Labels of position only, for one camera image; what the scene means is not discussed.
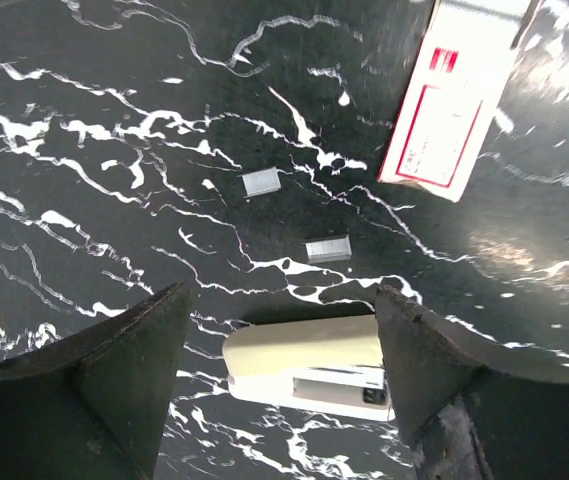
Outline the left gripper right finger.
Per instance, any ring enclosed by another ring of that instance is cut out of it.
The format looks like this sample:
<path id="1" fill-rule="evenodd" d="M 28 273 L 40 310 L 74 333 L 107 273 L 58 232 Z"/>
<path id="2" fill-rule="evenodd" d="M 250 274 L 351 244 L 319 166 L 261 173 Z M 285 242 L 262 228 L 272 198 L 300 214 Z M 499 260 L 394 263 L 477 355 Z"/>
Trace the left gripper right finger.
<path id="1" fill-rule="evenodd" d="M 569 367 L 454 324 L 390 284 L 375 318 L 419 479 L 569 479 Z"/>

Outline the staple strip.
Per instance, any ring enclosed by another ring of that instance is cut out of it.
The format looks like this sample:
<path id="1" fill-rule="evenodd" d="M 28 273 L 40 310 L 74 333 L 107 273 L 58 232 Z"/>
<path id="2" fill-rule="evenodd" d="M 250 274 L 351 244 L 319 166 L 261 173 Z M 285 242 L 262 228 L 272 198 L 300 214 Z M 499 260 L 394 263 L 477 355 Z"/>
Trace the staple strip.
<path id="1" fill-rule="evenodd" d="M 348 235 L 315 239 L 304 243 L 309 263 L 346 261 L 352 257 L 352 247 Z"/>
<path id="2" fill-rule="evenodd" d="M 246 173 L 241 176 L 246 197 L 255 197 L 279 191 L 281 182 L 275 167 Z"/>

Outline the white stapler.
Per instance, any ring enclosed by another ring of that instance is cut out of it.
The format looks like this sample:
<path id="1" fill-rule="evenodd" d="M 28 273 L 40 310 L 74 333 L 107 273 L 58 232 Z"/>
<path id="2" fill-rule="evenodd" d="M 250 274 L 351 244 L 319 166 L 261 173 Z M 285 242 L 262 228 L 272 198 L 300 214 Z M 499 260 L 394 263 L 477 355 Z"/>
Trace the white stapler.
<path id="1" fill-rule="evenodd" d="M 375 316 L 253 325 L 222 347 L 243 401 L 371 421 L 395 418 Z"/>

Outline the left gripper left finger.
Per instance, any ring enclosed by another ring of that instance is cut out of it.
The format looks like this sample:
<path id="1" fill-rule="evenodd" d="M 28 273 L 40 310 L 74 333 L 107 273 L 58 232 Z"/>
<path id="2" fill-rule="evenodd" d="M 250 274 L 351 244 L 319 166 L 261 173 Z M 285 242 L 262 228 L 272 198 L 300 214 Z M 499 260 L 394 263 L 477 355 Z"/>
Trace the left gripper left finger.
<path id="1" fill-rule="evenodd" d="M 190 311 L 173 284 L 0 362 L 0 479 L 152 478 Z"/>

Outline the staple box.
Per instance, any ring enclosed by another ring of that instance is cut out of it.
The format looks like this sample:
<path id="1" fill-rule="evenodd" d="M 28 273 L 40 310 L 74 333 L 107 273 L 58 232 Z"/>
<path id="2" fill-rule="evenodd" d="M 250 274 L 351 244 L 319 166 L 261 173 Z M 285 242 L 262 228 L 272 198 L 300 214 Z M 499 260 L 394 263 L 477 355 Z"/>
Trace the staple box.
<path id="1" fill-rule="evenodd" d="M 438 1 L 378 180 L 457 202 L 537 1 Z"/>

